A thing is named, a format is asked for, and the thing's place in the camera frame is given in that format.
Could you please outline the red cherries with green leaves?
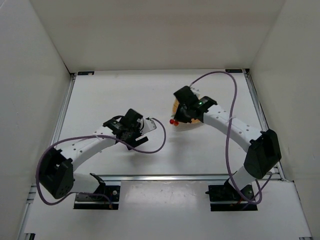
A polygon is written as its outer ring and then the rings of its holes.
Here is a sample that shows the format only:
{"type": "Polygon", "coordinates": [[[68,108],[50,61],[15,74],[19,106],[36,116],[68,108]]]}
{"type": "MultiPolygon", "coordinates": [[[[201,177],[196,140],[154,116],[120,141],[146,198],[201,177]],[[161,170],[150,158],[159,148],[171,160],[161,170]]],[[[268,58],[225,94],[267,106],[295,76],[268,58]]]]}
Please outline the red cherries with green leaves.
{"type": "Polygon", "coordinates": [[[178,126],[178,125],[179,125],[179,122],[178,122],[177,120],[175,120],[175,119],[170,119],[170,120],[169,120],[169,123],[170,123],[171,125],[174,125],[174,126],[178,126]]]}

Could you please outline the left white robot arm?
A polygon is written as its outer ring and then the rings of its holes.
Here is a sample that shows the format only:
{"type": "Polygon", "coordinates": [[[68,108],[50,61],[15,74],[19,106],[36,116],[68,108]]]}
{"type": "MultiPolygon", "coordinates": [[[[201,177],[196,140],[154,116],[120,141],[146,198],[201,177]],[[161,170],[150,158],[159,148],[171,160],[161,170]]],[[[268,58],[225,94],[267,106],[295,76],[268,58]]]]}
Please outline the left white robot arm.
{"type": "Polygon", "coordinates": [[[61,199],[69,193],[88,193],[94,198],[104,194],[105,184],[94,173],[76,173],[85,161],[102,150],[124,142],[136,148],[148,141],[145,136],[155,130],[156,124],[133,109],[124,116],[115,116],[104,122],[90,138],[81,139],[62,148],[52,147],[39,166],[38,180],[55,198],[61,199]]]}

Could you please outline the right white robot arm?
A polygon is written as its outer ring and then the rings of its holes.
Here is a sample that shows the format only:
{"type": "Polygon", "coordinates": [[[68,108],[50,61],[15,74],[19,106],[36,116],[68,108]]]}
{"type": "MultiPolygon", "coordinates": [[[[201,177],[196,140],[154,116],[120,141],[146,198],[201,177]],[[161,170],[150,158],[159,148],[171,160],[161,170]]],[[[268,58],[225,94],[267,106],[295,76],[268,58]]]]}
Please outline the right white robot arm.
{"type": "Polygon", "coordinates": [[[243,165],[225,182],[227,193],[242,190],[255,180],[262,179],[282,158],[275,131],[252,127],[231,116],[208,96],[198,98],[191,87],[184,86],[173,94],[178,102],[174,120],[188,124],[193,120],[213,127],[233,140],[246,153],[243,165]]]}

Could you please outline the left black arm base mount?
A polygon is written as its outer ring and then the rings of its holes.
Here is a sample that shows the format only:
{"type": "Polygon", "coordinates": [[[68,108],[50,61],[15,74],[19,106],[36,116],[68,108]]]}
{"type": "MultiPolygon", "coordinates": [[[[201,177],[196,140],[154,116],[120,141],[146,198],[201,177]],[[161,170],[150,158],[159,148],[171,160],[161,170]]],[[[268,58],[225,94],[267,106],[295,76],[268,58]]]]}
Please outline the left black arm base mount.
{"type": "Polygon", "coordinates": [[[108,185],[100,176],[91,173],[98,186],[90,194],[76,193],[73,208],[75,210],[118,210],[121,186],[108,185]]]}

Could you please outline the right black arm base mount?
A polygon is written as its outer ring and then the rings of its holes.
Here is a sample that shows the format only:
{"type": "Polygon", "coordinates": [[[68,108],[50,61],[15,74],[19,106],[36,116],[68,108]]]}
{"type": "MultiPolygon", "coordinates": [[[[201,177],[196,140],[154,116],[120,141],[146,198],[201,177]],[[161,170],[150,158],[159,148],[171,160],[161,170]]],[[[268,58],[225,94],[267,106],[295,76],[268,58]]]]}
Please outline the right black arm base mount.
{"type": "Polygon", "coordinates": [[[224,185],[209,185],[205,192],[210,201],[211,212],[257,211],[258,207],[248,204],[233,188],[224,185]]]}

